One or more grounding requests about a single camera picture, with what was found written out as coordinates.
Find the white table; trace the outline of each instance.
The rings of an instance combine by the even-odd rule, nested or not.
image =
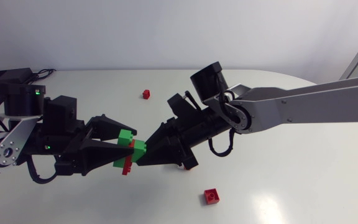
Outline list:
[[[47,96],[78,99],[78,119],[106,116],[136,128],[146,140],[173,116],[167,100],[190,90],[193,70],[57,72],[39,82]],[[255,70],[225,70],[228,85],[312,85],[299,78]],[[143,90],[151,97],[143,100]],[[214,138],[217,149],[228,134]],[[235,135],[234,150],[214,156],[206,142],[193,148],[199,166],[132,166],[128,176],[107,165],[86,177],[31,181],[27,167],[0,175],[0,223],[358,223],[358,123],[285,124]],[[35,160],[43,177],[53,159]],[[205,205],[203,191],[221,201]]]

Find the white wall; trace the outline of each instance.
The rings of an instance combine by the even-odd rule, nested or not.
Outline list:
[[[0,69],[224,68],[339,79],[358,0],[0,0]]]

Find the metal bracket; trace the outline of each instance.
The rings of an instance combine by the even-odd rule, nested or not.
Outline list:
[[[8,166],[19,157],[39,117],[21,118],[16,127],[0,142],[0,165]]]

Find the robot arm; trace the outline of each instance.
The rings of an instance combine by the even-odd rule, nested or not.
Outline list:
[[[34,96],[26,99],[25,95],[19,94],[16,103],[12,103],[15,92],[9,91],[4,95],[5,114],[0,118],[9,119],[10,131],[0,131],[0,172],[27,162],[31,178],[36,183],[45,184],[57,175],[86,175],[95,168],[134,153],[133,148],[104,141],[118,138],[122,129],[136,135],[135,129],[104,114],[91,118],[85,124],[76,118],[75,98],[59,96],[54,100],[44,99],[44,94],[35,94],[42,88],[44,86],[9,85],[10,90],[25,90],[34,93]],[[28,105],[17,107],[23,99]],[[32,155],[54,156],[55,175],[41,179]]]
[[[183,164],[197,166],[191,148],[209,141],[217,156],[232,149],[234,133],[250,134],[279,124],[358,122],[358,78],[294,90],[279,88],[228,88],[216,62],[191,77],[198,96],[208,106],[201,110],[176,94],[168,100],[177,118],[171,118],[147,140],[147,152],[137,161],[140,166]],[[231,129],[231,145],[222,153],[213,149],[212,137]]]
[[[168,100],[177,117],[162,123],[147,140],[139,166],[183,164],[191,169],[198,165],[193,146],[208,141],[215,155],[226,156],[235,133],[250,134],[283,123],[358,122],[358,78],[295,90],[229,88],[221,70],[216,62],[191,77],[205,109],[188,91],[184,97],[176,94]],[[10,124],[9,131],[0,131],[0,171],[27,162],[32,179],[44,184],[56,175],[86,175],[134,153],[133,148],[104,141],[116,139],[121,129],[136,134],[135,129],[105,115],[87,124],[77,120],[75,98],[44,99],[45,87],[38,85],[1,85],[0,94],[5,106],[0,118],[9,119]],[[229,149],[218,153],[212,138],[228,129]],[[54,156],[55,175],[41,179],[32,155]]]

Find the lego brick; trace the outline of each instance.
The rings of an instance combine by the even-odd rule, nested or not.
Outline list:
[[[143,99],[148,100],[150,98],[150,90],[143,91]]]
[[[131,131],[122,129],[119,132],[117,144],[120,146],[128,146],[132,142],[133,137],[134,135]]]
[[[132,140],[132,142],[129,144],[129,146],[128,146],[128,147],[133,148],[134,146],[135,146],[135,139],[133,139],[133,140]]]
[[[204,196],[207,205],[211,205],[219,202],[219,196],[216,189],[205,190]]]
[[[125,164],[125,158],[121,158],[119,160],[116,160],[112,163],[113,167],[120,167],[120,168],[124,168],[124,164]]]
[[[144,141],[135,140],[134,153],[131,162],[136,162],[146,153],[146,144]]]
[[[131,166],[132,166],[131,159],[132,159],[132,156],[127,156],[125,158],[124,167],[122,169],[122,174],[123,175],[127,175],[131,171]]]

